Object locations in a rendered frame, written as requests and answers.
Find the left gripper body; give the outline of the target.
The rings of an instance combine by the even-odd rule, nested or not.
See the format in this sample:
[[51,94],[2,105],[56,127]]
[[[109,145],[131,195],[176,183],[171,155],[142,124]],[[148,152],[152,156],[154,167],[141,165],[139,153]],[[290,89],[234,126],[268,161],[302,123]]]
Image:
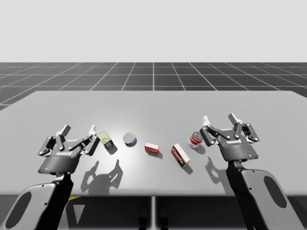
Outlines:
[[38,169],[39,173],[57,174],[57,173],[74,173],[79,163],[83,146],[77,145],[69,150],[75,141],[63,142],[63,150],[57,145],[54,146],[49,156],[45,157],[44,162]]

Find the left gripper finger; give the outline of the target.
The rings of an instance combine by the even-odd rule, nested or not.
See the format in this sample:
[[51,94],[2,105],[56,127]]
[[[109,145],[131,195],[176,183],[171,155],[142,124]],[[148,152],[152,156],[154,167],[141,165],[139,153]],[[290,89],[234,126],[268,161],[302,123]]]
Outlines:
[[46,157],[47,154],[51,153],[55,146],[57,146],[59,150],[64,150],[63,143],[66,141],[65,137],[70,129],[71,127],[69,125],[65,125],[64,128],[57,132],[54,136],[48,136],[38,151],[38,155]]
[[94,151],[99,144],[99,138],[97,137],[96,126],[92,125],[87,136],[74,142],[71,146],[72,152],[77,152],[78,154],[85,154],[92,156]]

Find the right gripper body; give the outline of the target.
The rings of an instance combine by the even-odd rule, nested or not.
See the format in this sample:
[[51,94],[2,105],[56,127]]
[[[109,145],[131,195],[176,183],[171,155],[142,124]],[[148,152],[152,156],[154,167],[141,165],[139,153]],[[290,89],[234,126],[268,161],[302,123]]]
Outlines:
[[258,159],[259,156],[253,147],[248,144],[247,138],[233,129],[222,130],[217,137],[218,146],[225,161],[247,161]]

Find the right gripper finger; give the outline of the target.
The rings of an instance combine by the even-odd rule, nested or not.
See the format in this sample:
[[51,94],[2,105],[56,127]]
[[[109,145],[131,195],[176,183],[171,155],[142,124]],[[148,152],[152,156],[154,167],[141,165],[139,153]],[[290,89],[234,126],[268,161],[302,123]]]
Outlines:
[[218,138],[223,137],[226,140],[230,140],[230,136],[226,134],[225,131],[222,131],[220,129],[214,128],[208,117],[205,115],[203,117],[203,124],[202,128],[200,130],[201,136],[203,140],[205,141],[205,144],[209,147],[215,144],[219,144]]
[[259,141],[253,126],[250,123],[244,123],[242,120],[238,119],[233,113],[228,116],[231,123],[234,125],[233,130],[235,131],[235,139],[241,139],[241,133],[244,133],[248,143],[254,143]]

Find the red and white can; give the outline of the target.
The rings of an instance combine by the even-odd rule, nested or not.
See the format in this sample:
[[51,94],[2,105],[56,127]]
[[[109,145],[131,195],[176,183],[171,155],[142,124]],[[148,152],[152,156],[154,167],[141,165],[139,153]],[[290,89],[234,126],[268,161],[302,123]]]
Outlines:
[[193,132],[189,138],[188,145],[191,148],[196,149],[201,144],[202,141],[203,141],[203,138],[200,132]]

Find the green and blue rectangular can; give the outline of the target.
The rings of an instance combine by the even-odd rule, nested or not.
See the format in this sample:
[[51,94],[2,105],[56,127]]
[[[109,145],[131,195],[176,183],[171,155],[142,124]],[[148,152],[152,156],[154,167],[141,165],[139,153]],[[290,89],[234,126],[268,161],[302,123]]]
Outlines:
[[100,142],[107,148],[108,150],[114,147],[114,143],[111,139],[111,137],[108,135],[107,132],[101,131],[97,134],[98,138],[100,139]]

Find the blue flat can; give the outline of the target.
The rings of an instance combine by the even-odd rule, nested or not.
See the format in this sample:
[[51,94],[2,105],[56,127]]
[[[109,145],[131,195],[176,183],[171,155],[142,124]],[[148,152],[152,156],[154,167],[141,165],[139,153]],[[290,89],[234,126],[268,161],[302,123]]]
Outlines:
[[137,142],[137,139],[133,133],[129,132],[123,136],[123,141],[126,146],[131,147],[135,145],[135,143]]

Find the red and white carton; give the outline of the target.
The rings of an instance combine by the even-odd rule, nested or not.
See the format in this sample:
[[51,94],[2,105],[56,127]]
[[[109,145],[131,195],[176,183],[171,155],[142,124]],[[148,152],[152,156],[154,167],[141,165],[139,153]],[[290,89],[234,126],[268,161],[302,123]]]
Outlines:
[[189,156],[185,153],[185,151],[178,143],[173,145],[171,153],[176,158],[182,168],[190,162]]

